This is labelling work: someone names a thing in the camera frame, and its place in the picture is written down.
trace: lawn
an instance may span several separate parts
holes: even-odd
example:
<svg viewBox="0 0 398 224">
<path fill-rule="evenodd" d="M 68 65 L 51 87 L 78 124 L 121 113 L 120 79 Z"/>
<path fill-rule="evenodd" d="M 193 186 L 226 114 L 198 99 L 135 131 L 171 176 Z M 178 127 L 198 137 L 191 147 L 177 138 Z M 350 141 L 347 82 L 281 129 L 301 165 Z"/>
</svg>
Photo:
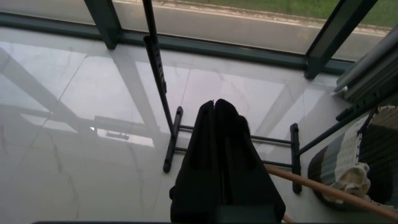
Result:
<svg viewBox="0 0 398 224">
<path fill-rule="evenodd" d="M 182 0 L 327 19 L 339 0 Z M 362 24 L 394 27 L 398 23 L 398 0 L 379 0 Z"/>
</svg>

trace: road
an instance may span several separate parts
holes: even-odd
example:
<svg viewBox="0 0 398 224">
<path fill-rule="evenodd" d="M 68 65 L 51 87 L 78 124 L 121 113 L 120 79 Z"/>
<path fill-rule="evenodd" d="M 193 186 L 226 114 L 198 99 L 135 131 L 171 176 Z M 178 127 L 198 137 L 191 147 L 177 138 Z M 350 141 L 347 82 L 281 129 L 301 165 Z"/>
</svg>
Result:
<svg viewBox="0 0 398 224">
<path fill-rule="evenodd" d="M 114 6 L 124 29 L 147 30 L 142 5 L 115 1 Z M 159 33 L 301 54 L 308 50 L 320 30 L 300 24 L 226 16 L 175 7 L 154 6 L 154 13 Z M 334 58 L 357 60 L 382 38 L 381 35 L 352 33 Z"/>
</svg>

